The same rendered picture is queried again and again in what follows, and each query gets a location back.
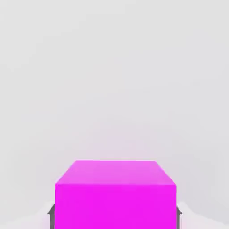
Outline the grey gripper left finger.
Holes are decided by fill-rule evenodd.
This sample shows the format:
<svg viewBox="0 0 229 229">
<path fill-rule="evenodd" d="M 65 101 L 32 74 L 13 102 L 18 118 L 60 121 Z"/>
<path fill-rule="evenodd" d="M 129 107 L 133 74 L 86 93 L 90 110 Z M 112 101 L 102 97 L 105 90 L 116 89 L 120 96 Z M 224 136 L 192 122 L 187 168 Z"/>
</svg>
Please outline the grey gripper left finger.
<svg viewBox="0 0 229 229">
<path fill-rule="evenodd" d="M 54 229 L 54 202 L 47 202 L 37 213 L 22 219 L 17 229 Z"/>
</svg>

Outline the small magenta cube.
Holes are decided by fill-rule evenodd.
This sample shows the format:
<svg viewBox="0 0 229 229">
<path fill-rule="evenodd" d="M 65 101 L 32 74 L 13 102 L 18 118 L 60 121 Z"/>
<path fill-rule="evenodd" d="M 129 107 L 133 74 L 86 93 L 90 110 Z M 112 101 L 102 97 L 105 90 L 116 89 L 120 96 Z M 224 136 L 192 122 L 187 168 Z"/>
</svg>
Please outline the small magenta cube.
<svg viewBox="0 0 229 229">
<path fill-rule="evenodd" d="M 177 188 L 155 161 L 75 161 L 55 184 L 54 229 L 177 229 Z"/>
</svg>

